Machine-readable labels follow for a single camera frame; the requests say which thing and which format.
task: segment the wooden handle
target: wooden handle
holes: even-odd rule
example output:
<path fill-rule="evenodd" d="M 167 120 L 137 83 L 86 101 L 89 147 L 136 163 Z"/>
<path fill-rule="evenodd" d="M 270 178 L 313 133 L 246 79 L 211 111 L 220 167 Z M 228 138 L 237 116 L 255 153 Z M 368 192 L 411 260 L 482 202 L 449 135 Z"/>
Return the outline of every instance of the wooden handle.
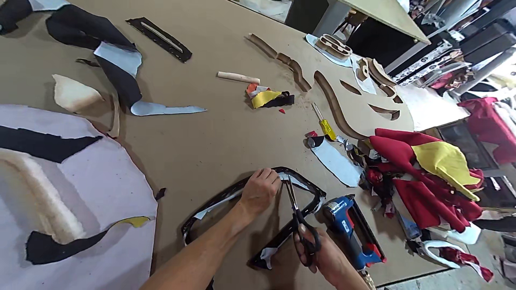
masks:
<path fill-rule="evenodd" d="M 259 78 L 251 77 L 251 76 L 246 76 L 246 75 L 243 75 L 243 74 L 218 72 L 217 76 L 221 77 L 221 78 L 238 80 L 240 82 L 258 84 L 258 85 L 260 84 L 260 79 Z"/>

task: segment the yellow screwdriver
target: yellow screwdriver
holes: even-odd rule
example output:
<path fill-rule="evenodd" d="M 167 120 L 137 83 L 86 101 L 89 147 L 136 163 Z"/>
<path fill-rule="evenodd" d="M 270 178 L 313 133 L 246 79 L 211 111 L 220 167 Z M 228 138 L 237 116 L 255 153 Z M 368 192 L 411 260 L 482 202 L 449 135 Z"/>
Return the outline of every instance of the yellow screwdriver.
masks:
<path fill-rule="evenodd" d="M 321 125 L 321 129 L 322 129 L 324 135 L 328 135 L 328 137 L 330 137 L 330 139 L 332 139 L 334 141 L 337 140 L 337 135 L 331 128 L 330 123 L 328 123 L 328 120 L 323 118 L 317 105 L 315 103 L 313 103 L 312 107 L 314 107 L 314 111 L 317 114 L 317 117 L 319 118 L 319 125 Z"/>

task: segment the table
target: table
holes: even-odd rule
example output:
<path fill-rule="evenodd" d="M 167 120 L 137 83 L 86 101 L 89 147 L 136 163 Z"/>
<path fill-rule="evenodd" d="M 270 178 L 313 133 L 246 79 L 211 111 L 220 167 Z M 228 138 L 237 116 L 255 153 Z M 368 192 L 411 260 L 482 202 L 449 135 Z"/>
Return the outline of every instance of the table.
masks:
<path fill-rule="evenodd" d="M 329 3 L 330 7 L 315 28 L 315 36 L 333 34 L 346 17 L 349 8 L 352 8 L 419 41 L 430 43 L 397 0 L 330 0 Z"/>
<path fill-rule="evenodd" d="M 201 204 L 257 168 L 287 166 L 325 190 L 328 198 L 357 194 L 357 202 L 388 258 L 387 264 L 370 269 L 377 285 L 443 269 L 407 254 L 397 221 L 372 213 L 369 209 L 376 203 L 374 198 L 360 188 L 346 188 L 303 146 L 304 134 L 319 130 L 311 109 L 314 101 L 337 133 L 342 134 L 330 117 L 321 88 L 316 85 L 308 93 L 301 93 L 287 66 L 266 58 L 243 39 L 248 33 L 275 34 L 278 39 L 301 38 L 302 33 L 226 0 L 73 3 L 109 18 L 137 44 L 143 55 L 137 80 L 144 100 L 208 109 L 191 115 L 121 116 L 118 141 L 155 191 L 168 188 L 159 201 L 154 267 L 183 247 L 179 228 Z M 137 17 L 147 17 L 179 39 L 193 52 L 192 59 L 180 63 L 125 23 Z M 20 29 L 1 38 L 1 102 L 65 112 L 53 101 L 51 74 L 79 80 L 106 97 L 114 93 L 100 69 L 75 62 L 76 58 L 91 58 L 92 51 L 52 39 L 46 33 L 45 19 L 46 13 L 34 13 L 18 23 Z M 277 108 L 253 110 L 245 103 L 247 84 L 216 78 L 217 71 L 258 76 L 263 84 L 301 96 L 295 105 L 285 108 L 285 115 Z M 104 102 L 84 114 L 102 129 L 110 127 L 110 110 L 109 102 Z M 310 197 L 298 195 L 300 203 L 306 198 Z M 244 231 L 217 272 L 216 287 L 333 289 L 322 275 L 313 275 L 300 266 L 291 240 L 273 258 L 273 271 L 255 271 L 245 266 L 247 259 L 290 219 L 287 204 L 288 197 L 284 195 L 279 200 L 281 210 L 271 207 Z M 309 221 L 318 224 L 313 216 Z"/>

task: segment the wood scrap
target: wood scrap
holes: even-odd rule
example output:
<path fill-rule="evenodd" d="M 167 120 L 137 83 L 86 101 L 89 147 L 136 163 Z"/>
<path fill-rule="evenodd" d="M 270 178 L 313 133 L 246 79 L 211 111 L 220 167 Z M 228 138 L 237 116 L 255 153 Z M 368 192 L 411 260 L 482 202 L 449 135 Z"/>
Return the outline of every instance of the wood scrap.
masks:
<path fill-rule="evenodd" d="M 113 100 L 113 126 L 111 130 L 107 132 L 107 135 L 114 139 L 120 134 L 120 101 L 118 94 L 113 94 L 111 99 Z"/>
<path fill-rule="evenodd" d="M 384 84 L 391 87 L 396 86 L 396 83 L 383 70 L 381 64 L 379 64 L 375 59 L 371 59 L 368 57 L 366 57 L 365 59 L 367 60 L 367 63 L 369 65 L 369 71 L 371 72 L 371 76 L 378 84 Z"/>
<path fill-rule="evenodd" d="M 346 59 L 353 52 L 349 46 L 329 34 L 323 34 L 319 37 L 315 45 L 339 59 Z"/>
<path fill-rule="evenodd" d="M 246 76 L 246 75 L 238 74 L 238 73 L 218 72 L 217 77 L 227 78 L 227 79 L 237 80 L 239 82 L 252 83 L 252 84 L 257 84 L 257 85 L 260 84 L 259 78 Z"/>

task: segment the fabric scrap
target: fabric scrap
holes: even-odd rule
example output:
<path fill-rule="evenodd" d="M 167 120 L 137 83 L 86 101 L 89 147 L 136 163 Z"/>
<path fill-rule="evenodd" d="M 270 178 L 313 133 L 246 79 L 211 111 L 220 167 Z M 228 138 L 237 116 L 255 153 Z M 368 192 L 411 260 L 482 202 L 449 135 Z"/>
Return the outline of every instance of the fabric scrap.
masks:
<path fill-rule="evenodd" d="M 315 132 L 315 131 L 310 131 L 310 132 L 306 133 L 304 136 L 305 136 L 306 138 L 310 138 L 310 137 L 317 137 L 317 132 Z"/>
<path fill-rule="evenodd" d="M 16 22 L 26 18 L 33 12 L 28 0 L 6 0 L 0 5 L 0 35 L 18 29 Z"/>
<path fill-rule="evenodd" d="M 52 236 L 40 232 L 32 231 L 25 244 L 26 260 L 33 265 L 43 265 L 59 262 L 69 258 L 79 252 L 93 247 L 107 234 L 109 229 L 117 224 L 129 223 L 135 228 L 143 226 L 149 221 L 148 217 L 131 217 L 119 220 L 112 224 L 108 229 L 93 237 L 76 239 L 68 244 L 62 245 L 52 239 Z"/>
<path fill-rule="evenodd" d="M 493 280 L 493 272 L 488 268 L 482 267 L 477 257 L 471 254 L 461 252 L 451 247 L 444 247 L 439 249 L 439 256 L 459 265 L 471 266 L 486 282 Z"/>
<path fill-rule="evenodd" d="M 16 30 L 18 28 L 16 22 L 35 11 L 31 6 L 32 3 L 43 7 L 44 10 L 55 10 L 45 21 L 51 37 L 64 44 L 95 51 L 95 57 L 115 87 L 119 99 L 131 109 L 132 113 L 139 112 L 139 114 L 134 113 L 135 115 L 186 114 L 204 111 L 194 106 L 169 109 L 163 105 L 145 106 L 146 109 L 151 109 L 145 111 L 133 109 L 132 106 L 142 99 L 135 79 L 141 64 L 140 52 L 107 18 L 88 13 L 64 0 L 6 1 L 0 6 L 0 34 Z"/>
<path fill-rule="evenodd" d="M 467 126 L 478 141 L 498 145 L 493 150 L 493 157 L 499 164 L 516 162 L 516 136 L 509 126 L 496 113 L 493 103 L 498 99 L 487 97 L 467 100 L 457 105 L 465 107 L 471 112 L 467 119 Z"/>
<path fill-rule="evenodd" d="M 262 107 L 271 108 L 271 107 L 281 107 L 281 106 L 290 106 L 294 104 L 294 95 L 290 94 L 288 91 L 281 92 L 281 95 L 277 96 L 273 100 L 270 100 Z"/>
<path fill-rule="evenodd" d="M 403 172 L 418 180 L 393 180 L 393 183 L 420 229 L 439 225 L 442 217 L 454 230 L 462 233 L 470 225 L 470 221 L 480 217 L 482 208 L 474 201 L 463 195 L 452 194 L 454 189 L 446 181 L 437 175 L 424 174 L 421 169 L 412 165 L 416 162 L 416 155 L 411 146 L 439 141 L 438 139 L 421 133 L 381 128 L 377 128 L 375 133 L 376 136 L 369 138 L 371 145 L 389 162 L 376 163 L 374 166 L 383 173 Z M 470 174 L 473 177 L 482 177 L 478 184 L 473 185 L 481 186 L 481 171 L 471 170 Z"/>
<path fill-rule="evenodd" d="M 63 139 L 60 136 L 34 132 L 31 130 L 0 126 L 0 148 L 28 153 L 56 163 L 92 145 L 102 136 Z"/>
<path fill-rule="evenodd" d="M 470 175 L 466 157 L 460 149 L 443 141 L 412 146 L 417 161 L 426 171 L 446 180 L 473 201 L 480 201 L 465 185 L 475 185 L 479 178 Z"/>
<path fill-rule="evenodd" d="M 158 193 L 156 194 L 156 196 L 154 197 L 154 199 L 155 199 L 156 201 L 160 200 L 162 197 L 164 197 L 164 196 L 165 196 L 165 192 L 166 192 L 166 191 L 167 191 L 167 188 L 166 188 L 166 187 L 161 188 L 161 189 L 158 191 Z"/>
<path fill-rule="evenodd" d="M 331 173 L 340 180 L 340 182 L 349 187 L 358 186 L 360 175 L 364 169 L 353 164 L 347 156 L 342 156 L 341 153 L 330 144 L 330 142 L 323 139 L 320 146 L 311 148 L 311 150 L 315 156 L 317 156 L 319 161 L 321 161 L 321 163 L 330 170 Z"/>
<path fill-rule="evenodd" d="M 274 92 L 270 90 L 260 92 L 251 100 L 253 103 L 253 108 L 260 108 L 271 100 L 274 100 L 279 95 L 281 95 L 281 92 Z"/>

